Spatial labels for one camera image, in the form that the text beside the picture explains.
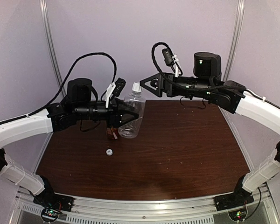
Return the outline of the small clear plastic bottle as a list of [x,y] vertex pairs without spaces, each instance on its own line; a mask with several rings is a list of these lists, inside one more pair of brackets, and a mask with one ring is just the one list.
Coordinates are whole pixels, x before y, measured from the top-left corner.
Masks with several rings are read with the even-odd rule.
[[143,120],[146,100],[142,97],[142,90],[132,90],[124,97],[124,109],[130,113],[124,114],[124,125],[119,127],[119,134],[123,138],[137,137]]

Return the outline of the large gold label drink bottle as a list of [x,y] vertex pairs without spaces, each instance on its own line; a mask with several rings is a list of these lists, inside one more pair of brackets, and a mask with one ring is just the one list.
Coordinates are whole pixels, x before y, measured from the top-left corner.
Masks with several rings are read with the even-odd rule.
[[118,128],[107,127],[106,132],[107,132],[107,138],[109,140],[117,140],[119,138]]

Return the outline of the white bottle cap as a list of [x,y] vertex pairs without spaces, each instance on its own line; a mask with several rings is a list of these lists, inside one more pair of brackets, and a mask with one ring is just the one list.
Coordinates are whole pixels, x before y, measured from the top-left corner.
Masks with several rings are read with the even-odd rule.
[[112,149],[107,149],[107,150],[106,150],[106,154],[107,154],[108,156],[113,155],[113,150],[112,150]]

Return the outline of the white flip nozzle cap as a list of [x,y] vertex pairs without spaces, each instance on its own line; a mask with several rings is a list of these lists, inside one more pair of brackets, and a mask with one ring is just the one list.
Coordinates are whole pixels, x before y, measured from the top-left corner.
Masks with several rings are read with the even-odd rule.
[[134,82],[133,83],[132,91],[138,92],[138,93],[142,92],[142,87],[141,87],[139,82]]

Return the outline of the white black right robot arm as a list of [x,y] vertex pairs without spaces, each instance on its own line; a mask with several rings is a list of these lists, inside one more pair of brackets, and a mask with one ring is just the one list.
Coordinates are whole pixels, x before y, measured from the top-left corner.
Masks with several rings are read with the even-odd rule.
[[[280,136],[280,107],[265,97],[234,81],[221,80],[221,56],[210,52],[194,54],[194,77],[182,76],[176,56],[169,49],[163,49],[164,61],[168,67],[176,67],[175,73],[158,73],[141,80],[140,85],[152,94],[162,97],[181,96],[206,99],[210,104],[232,113],[250,118],[271,129]],[[230,195],[230,202],[240,206],[261,184],[280,172],[280,141],[276,150],[257,169],[242,176]]]

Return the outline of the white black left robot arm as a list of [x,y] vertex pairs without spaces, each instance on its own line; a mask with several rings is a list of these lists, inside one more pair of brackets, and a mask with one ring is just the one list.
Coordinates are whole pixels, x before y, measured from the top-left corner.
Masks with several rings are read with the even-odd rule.
[[68,82],[67,94],[60,103],[49,104],[30,115],[0,121],[0,175],[38,196],[47,207],[54,207],[58,198],[49,181],[12,160],[4,147],[35,135],[65,130],[83,120],[104,120],[109,128],[136,120],[139,113],[135,108],[117,98],[124,86],[125,81],[119,78],[107,88],[106,100],[92,100],[92,96],[97,96],[92,81],[77,78]]

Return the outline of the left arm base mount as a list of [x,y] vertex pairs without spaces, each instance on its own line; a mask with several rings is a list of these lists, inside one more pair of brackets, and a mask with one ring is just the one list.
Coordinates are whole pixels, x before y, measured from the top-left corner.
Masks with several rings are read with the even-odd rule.
[[30,194],[34,198],[33,202],[43,207],[41,211],[42,220],[46,224],[50,224],[63,214],[62,211],[71,211],[74,198],[56,194],[49,180],[44,176],[40,177],[44,182],[44,191],[38,195]]

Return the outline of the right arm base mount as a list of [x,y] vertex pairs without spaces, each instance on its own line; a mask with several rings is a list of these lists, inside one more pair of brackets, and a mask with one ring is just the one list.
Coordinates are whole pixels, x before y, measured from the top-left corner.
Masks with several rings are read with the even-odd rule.
[[234,222],[244,222],[254,215],[260,206],[262,193],[259,191],[259,202],[253,212],[249,213],[247,204],[254,202],[251,192],[243,189],[244,175],[241,176],[232,193],[214,197],[217,211],[228,210],[229,218]]

